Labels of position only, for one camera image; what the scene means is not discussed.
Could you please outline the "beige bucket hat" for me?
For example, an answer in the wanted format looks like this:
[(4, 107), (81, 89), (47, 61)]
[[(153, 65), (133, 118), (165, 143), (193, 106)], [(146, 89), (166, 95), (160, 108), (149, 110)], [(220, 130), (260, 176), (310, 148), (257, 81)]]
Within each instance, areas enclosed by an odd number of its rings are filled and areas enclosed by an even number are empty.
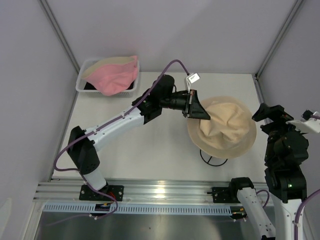
[(210, 119), (187, 120), (189, 137), (198, 148), (215, 158), (234, 159), (254, 145), (257, 127), (242, 101), (215, 96), (202, 100), (201, 105)]

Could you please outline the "pink bucket hat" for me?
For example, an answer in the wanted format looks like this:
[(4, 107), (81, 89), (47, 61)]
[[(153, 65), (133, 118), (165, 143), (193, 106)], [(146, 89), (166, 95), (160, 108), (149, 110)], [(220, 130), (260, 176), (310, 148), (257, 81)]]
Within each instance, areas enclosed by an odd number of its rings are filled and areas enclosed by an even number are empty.
[(127, 90), (138, 77), (138, 57), (116, 56), (99, 60), (88, 67), (81, 78), (105, 96)]

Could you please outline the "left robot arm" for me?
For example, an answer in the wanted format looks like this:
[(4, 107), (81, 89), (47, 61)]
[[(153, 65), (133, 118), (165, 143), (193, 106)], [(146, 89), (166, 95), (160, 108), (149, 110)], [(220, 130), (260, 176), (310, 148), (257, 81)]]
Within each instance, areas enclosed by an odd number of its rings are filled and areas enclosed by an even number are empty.
[(199, 79), (198, 73), (188, 75), (184, 80), (185, 89), (177, 91), (174, 78), (163, 74), (119, 115), (91, 128), (77, 126), (71, 130), (67, 153), (85, 182), (91, 186), (90, 194), (96, 200), (103, 200), (108, 194), (108, 183), (99, 170), (98, 152), (109, 141), (149, 123), (159, 117), (163, 109), (181, 111), (188, 119), (210, 120), (197, 91), (191, 88)]

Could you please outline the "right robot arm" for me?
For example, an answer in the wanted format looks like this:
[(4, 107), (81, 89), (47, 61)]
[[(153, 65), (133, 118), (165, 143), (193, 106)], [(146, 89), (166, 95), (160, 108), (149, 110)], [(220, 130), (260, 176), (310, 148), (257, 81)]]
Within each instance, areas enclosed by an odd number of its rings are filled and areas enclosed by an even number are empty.
[(320, 132), (320, 114), (306, 110), (302, 120), (295, 120), (281, 105), (262, 103), (252, 116), (255, 122), (270, 119), (261, 125), (267, 134), (265, 181), (272, 198), (275, 224), (257, 200), (257, 192), (248, 177), (233, 178), (228, 197), (240, 202), (259, 240), (303, 239), (303, 214), (308, 201), (319, 191), (307, 195), (307, 181), (300, 165), (308, 159), (309, 141), (306, 134)]

